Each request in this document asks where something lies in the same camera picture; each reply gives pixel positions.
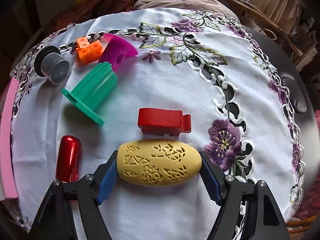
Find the red metallic capsule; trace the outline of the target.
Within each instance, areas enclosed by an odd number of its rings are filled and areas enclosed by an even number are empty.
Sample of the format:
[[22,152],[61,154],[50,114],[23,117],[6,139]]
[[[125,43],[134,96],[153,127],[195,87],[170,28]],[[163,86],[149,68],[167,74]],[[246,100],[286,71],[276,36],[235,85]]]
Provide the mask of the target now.
[[78,180],[78,164],[81,155],[81,141],[71,135],[60,140],[55,178],[68,183]]

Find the yellow carved egg toy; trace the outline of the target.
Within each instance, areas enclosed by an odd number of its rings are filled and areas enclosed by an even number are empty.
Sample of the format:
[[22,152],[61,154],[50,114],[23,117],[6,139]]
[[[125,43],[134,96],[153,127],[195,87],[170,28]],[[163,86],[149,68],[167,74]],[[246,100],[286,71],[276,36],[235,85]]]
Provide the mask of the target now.
[[122,144],[117,153],[118,176],[141,186],[182,184],[197,175],[201,166],[199,152],[179,141],[137,140]]

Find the red block toy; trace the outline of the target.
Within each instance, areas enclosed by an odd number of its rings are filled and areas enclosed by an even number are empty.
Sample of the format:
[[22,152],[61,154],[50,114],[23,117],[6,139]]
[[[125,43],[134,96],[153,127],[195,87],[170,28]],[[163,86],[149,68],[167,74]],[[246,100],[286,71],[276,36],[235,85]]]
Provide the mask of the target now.
[[179,136],[191,132],[191,115],[181,110],[140,108],[137,125],[143,134]]

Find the green flanged cylinder toy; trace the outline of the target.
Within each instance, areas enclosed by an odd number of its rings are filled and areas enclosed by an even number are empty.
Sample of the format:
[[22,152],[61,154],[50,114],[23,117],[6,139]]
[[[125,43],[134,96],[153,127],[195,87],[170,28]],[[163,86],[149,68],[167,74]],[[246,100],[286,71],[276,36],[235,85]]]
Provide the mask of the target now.
[[62,90],[62,94],[84,115],[102,127],[105,122],[95,110],[115,89],[118,82],[112,65],[108,62],[97,64],[72,91]]

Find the orange cube blocks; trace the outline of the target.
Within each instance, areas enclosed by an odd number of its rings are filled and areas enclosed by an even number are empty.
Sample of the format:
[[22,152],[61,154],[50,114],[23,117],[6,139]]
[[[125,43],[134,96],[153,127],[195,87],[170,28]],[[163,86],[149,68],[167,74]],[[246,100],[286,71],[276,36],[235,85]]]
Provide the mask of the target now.
[[83,64],[99,60],[104,51],[99,40],[92,43],[86,37],[76,39],[76,53]]

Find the magenta funnel toy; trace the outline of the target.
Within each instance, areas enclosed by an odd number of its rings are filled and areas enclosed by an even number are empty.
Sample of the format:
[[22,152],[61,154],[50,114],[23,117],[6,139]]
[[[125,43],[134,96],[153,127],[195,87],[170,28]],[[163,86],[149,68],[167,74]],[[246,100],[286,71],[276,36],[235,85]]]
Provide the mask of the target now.
[[111,64],[113,71],[118,70],[125,59],[138,55],[138,50],[135,46],[120,36],[105,33],[103,38],[107,42],[107,46],[98,63],[108,62]]

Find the dark grey cylinder cup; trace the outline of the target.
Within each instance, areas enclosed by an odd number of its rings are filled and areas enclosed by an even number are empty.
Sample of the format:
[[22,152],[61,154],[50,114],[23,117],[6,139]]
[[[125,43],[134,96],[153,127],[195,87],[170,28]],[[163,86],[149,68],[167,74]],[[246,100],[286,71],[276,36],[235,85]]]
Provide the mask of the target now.
[[34,69],[38,76],[45,77],[52,84],[63,84],[71,73],[70,63],[64,59],[55,46],[46,46],[35,57]]

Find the white embroidered floral tablecloth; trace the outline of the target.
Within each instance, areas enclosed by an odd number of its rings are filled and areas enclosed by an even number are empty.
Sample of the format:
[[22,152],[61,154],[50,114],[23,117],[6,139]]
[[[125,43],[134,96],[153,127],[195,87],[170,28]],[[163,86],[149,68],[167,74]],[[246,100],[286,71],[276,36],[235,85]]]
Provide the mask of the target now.
[[[95,110],[100,127],[63,94],[98,64],[83,64],[76,39],[105,33],[138,55],[113,71],[115,89]],[[36,55],[55,46],[71,65],[61,85],[40,77]],[[71,24],[29,50],[10,76],[19,82],[11,131],[22,225],[29,239],[289,239],[286,223],[303,196],[304,148],[290,90],[260,44],[218,12],[142,9]],[[140,108],[181,110],[191,132],[143,134]],[[78,180],[55,178],[60,140],[81,141]],[[212,201],[198,173],[185,183],[148,187],[119,176],[101,205],[96,170],[127,142],[179,141],[224,172],[225,199]]]

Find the black headrest cushion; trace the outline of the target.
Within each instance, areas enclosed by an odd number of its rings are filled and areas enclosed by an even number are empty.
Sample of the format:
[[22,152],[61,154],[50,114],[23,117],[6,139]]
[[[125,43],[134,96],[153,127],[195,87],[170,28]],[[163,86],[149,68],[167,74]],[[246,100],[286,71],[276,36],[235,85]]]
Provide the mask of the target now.
[[281,83],[290,90],[289,98],[295,112],[305,114],[307,111],[306,100],[296,81],[284,76],[281,78]]

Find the pink shallow cardboard box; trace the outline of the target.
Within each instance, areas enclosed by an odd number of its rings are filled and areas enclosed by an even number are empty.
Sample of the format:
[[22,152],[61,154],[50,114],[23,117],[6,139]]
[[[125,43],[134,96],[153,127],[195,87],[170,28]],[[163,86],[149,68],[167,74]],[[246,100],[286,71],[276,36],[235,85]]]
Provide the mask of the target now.
[[19,82],[13,77],[1,95],[1,201],[18,198],[11,164],[11,119]]

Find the wooden side table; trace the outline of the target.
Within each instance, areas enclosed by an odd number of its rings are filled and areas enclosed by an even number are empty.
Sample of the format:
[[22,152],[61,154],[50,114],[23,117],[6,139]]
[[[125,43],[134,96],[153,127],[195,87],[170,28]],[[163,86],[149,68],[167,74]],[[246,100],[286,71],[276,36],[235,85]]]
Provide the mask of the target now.
[[299,45],[292,37],[289,37],[283,32],[283,29],[275,24],[269,17],[263,14],[257,8],[247,4],[242,0],[218,0],[231,11],[233,11],[239,18],[240,22],[249,26],[244,22],[245,16],[250,16],[258,22],[258,32],[264,33],[266,36],[274,40],[281,48],[289,55],[290,60],[297,68],[304,68],[309,64],[315,55],[318,53],[316,42],[310,36],[306,36],[306,41],[303,45]]

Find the rust brown quilted jacket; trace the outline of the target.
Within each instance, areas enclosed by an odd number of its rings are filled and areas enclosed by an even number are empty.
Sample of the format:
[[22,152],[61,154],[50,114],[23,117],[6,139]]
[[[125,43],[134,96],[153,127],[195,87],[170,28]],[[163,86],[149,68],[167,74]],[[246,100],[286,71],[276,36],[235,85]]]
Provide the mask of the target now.
[[138,0],[86,0],[60,12],[46,24],[44,32],[49,35],[70,23],[82,23],[100,16],[128,12]]

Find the pink beige duvet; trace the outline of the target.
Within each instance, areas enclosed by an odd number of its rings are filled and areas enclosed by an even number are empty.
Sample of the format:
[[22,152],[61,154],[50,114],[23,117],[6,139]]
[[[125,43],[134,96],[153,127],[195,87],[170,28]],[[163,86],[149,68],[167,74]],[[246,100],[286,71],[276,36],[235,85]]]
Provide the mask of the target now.
[[224,15],[229,15],[235,18],[238,17],[228,7],[217,0],[138,0],[133,9],[148,9],[148,8],[178,8],[187,10],[206,10],[219,12]]

